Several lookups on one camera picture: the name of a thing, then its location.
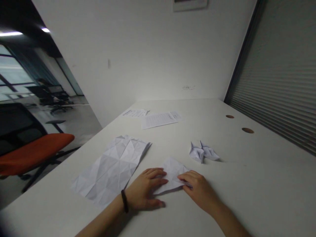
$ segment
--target white desk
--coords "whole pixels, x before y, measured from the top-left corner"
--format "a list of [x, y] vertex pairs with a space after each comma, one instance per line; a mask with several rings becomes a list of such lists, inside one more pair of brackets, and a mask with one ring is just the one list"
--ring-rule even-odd
[[[150, 114], [178, 111], [186, 120], [141, 130], [136, 118], [118, 117], [2, 214], [13, 236], [73, 237], [101, 210], [70, 189], [105, 146], [129, 134], [152, 146], [131, 181], [143, 170], [175, 157], [211, 181], [222, 200], [254, 236], [315, 236], [316, 158], [216, 99], [137, 102]], [[248, 127], [254, 134], [241, 130]], [[223, 162], [189, 157], [190, 141], [212, 146]], [[224, 236], [216, 222], [183, 190], [160, 196], [166, 208], [140, 212], [121, 236]]]

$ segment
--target desk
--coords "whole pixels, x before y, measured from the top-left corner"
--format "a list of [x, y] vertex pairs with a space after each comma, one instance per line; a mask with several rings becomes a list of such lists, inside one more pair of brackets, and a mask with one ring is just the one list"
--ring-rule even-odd
[[[254, 236], [314, 236], [316, 158], [217, 99], [141, 101], [131, 109], [178, 111], [185, 121], [141, 130], [117, 117], [56, 169], [2, 211], [15, 237], [73, 237], [100, 212], [70, 189], [71, 181], [128, 134], [152, 142], [131, 181], [172, 156], [211, 181], [220, 198]], [[254, 133], [242, 131], [251, 128]], [[214, 148], [223, 162], [189, 157], [190, 141]], [[183, 190], [160, 196], [166, 208], [133, 217], [120, 236], [224, 236]]]
[[4, 95], [6, 95], [10, 100], [12, 100], [13, 103], [15, 103], [15, 99], [13, 99], [11, 96], [12, 95], [28, 95], [30, 97], [30, 99], [33, 101], [34, 104], [37, 105], [37, 107], [40, 108], [40, 110], [42, 110], [41, 106], [39, 105], [39, 103], [33, 98], [33, 96], [31, 96], [32, 92], [9, 92], [9, 93], [3, 93]]

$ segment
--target ceiling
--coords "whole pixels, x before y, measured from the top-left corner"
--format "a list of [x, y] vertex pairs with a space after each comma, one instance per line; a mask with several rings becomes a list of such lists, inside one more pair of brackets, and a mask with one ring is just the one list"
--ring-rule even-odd
[[0, 43], [41, 47], [49, 56], [62, 57], [31, 0], [0, 0], [0, 31], [19, 31], [23, 35], [0, 37]]

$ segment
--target roller shade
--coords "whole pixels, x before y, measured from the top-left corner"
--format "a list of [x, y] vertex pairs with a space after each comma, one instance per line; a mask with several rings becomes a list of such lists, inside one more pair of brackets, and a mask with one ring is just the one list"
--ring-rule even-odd
[[227, 103], [316, 155], [316, 2], [270, 0]]

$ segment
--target bracelet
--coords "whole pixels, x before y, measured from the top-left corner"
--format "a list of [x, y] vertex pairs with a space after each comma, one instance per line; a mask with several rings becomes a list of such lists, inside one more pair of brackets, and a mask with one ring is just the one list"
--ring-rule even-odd
[[122, 194], [122, 199], [123, 199], [123, 203], [124, 203], [124, 211], [125, 211], [125, 213], [128, 213], [127, 198], [126, 198], [124, 189], [122, 189], [121, 194]]

